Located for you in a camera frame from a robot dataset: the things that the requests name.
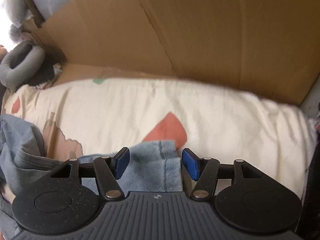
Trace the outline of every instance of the metal pin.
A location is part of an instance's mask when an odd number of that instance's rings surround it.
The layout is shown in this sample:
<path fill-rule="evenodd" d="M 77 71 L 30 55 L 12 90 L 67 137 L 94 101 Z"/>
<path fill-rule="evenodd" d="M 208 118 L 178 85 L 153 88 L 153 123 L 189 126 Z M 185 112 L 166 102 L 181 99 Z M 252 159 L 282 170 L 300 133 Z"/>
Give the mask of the metal pin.
<path fill-rule="evenodd" d="M 209 196 L 209 193 L 205 190 L 196 190 L 193 195 L 195 196 L 195 198 L 206 198 L 207 196 Z"/>
<path fill-rule="evenodd" d="M 118 198 L 121 196 L 121 192 L 119 190 L 109 190 L 106 192 L 106 196 L 108 198 Z"/>

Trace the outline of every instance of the crosshair logo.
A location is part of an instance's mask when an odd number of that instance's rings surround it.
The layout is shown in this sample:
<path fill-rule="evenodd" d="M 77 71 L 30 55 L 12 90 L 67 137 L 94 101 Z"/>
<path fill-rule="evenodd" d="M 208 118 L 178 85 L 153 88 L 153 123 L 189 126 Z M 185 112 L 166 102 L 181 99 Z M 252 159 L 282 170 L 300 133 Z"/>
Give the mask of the crosshair logo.
<path fill-rule="evenodd" d="M 160 194 L 155 194 L 153 197 L 156 199 L 162 198 L 162 196 Z"/>

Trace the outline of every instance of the gray neck pillow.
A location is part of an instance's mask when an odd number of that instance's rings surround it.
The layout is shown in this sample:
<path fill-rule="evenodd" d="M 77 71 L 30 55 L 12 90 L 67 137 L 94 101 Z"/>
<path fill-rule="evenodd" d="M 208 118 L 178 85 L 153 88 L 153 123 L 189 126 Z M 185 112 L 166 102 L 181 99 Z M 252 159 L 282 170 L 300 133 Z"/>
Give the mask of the gray neck pillow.
<path fill-rule="evenodd" d="M 44 49 L 25 41 L 8 52 L 0 64 L 0 82 L 16 91 L 26 80 L 36 74 L 45 58 Z"/>

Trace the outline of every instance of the pink patch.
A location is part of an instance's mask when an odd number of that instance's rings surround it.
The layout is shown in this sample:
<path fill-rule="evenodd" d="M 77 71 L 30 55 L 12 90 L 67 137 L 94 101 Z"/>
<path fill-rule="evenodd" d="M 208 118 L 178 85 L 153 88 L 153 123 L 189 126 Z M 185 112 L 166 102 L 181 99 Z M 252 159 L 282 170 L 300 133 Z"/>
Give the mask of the pink patch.
<path fill-rule="evenodd" d="M 19 110 L 20 110 L 20 98 L 18 97 L 18 99 L 15 101 L 15 103 L 11 108 L 11 113 L 16 114 Z"/>
<path fill-rule="evenodd" d="M 187 133 L 181 122 L 171 112 L 143 139 L 144 142 L 159 140 L 173 140 L 177 149 L 184 146 L 188 140 Z"/>

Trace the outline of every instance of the green patch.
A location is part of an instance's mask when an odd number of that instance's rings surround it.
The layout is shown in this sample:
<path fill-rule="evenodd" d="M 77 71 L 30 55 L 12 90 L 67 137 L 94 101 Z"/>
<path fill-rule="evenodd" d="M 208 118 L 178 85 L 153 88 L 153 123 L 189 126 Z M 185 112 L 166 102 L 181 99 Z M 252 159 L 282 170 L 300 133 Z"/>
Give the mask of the green patch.
<path fill-rule="evenodd" d="M 101 85 L 107 78 L 94 78 L 93 79 L 93 82 L 98 84 L 98 85 Z"/>

